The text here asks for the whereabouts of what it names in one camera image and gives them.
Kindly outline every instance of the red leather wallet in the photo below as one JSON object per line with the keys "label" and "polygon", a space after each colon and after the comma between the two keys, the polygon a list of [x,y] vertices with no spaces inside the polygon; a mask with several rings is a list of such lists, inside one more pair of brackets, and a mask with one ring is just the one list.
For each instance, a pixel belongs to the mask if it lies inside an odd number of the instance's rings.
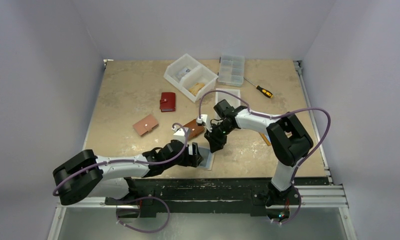
{"label": "red leather wallet", "polygon": [[162,92],[160,98],[161,112],[174,112],[176,110],[176,94],[174,92]]}

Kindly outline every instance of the wall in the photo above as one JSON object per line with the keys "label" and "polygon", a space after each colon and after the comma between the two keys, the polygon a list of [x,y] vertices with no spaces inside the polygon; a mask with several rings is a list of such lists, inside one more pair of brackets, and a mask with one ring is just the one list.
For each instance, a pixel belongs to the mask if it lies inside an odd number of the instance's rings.
{"label": "wall", "polygon": [[337,1],[304,69],[359,239],[400,239],[400,0]]}
{"label": "wall", "polygon": [[74,0],[104,59],[302,59],[335,0]]}
{"label": "wall", "polygon": [[102,58],[70,0],[0,0],[0,239],[45,239],[52,171],[81,148]]}

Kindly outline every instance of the brown wallet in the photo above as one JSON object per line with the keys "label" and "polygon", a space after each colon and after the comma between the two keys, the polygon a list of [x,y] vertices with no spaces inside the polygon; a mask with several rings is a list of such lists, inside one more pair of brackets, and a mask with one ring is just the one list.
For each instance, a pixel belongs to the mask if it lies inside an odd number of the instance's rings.
{"label": "brown wallet", "polygon": [[191,139],[195,138],[196,136],[200,135],[200,133],[204,132],[204,127],[198,126],[196,119],[185,124],[184,127],[191,129],[191,133],[188,136],[188,140],[191,140]]}
{"label": "brown wallet", "polygon": [[139,122],[135,123],[133,125],[135,131],[140,135],[144,135],[146,133],[149,133],[155,128],[156,126],[159,125],[159,122],[153,115],[148,115],[141,119]]}

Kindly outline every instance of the screwdriver handle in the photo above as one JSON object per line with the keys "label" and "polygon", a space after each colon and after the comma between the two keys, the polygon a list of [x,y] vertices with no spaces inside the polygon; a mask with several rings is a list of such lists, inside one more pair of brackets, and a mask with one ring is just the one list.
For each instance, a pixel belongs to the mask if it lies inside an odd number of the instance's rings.
{"label": "screwdriver handle", "polygon": [[263,95],[267,98],[271,99],[273,97],[273,94],[269,90],[266,90],[259,85],[257,85],[256,89],[258,89],[261,93],[263,93]]}

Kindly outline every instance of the wooden tabletop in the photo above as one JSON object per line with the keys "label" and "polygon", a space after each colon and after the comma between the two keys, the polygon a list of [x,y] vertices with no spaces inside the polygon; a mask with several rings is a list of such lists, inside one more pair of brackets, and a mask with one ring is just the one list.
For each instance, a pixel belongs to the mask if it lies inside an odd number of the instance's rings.
{"label": "wooden tabletop", "polygon": [[[193,103],[163,77],[173,60],[109,61],[87,133],[85,148],[106,157],[134,156],[154,147],[163,147],[171,139],[172,124],[185,124],[198,115],[199,101]],[[217,73],[219,60],[200,60]],[[306,108],[303,90],[291,60],[248,59],[245,77],[275,96],[264,97],[253,85],[244,81],[242,87],[219,85],[217,88],[240,89],[241,98],[252,110],[269,114],[283,114]],[[160,112],[162,92],[176,93],[176,111]],[[214,116],[215,93],[204,98],[202,113]],[[154,115],[159,126],[139,136],[132,125],[148,114]],[[297,114],[316,144],[310,115]],[[191,142],[208,146],[201,134]],[[228,135],[225,147],[215,153],[212,170],[174,166],[157,178],[241,178],[271,177],[277,159],[257,132],[236,129]],[[298,177],[325,176],[322,156],[316,151],[299,169]]]}

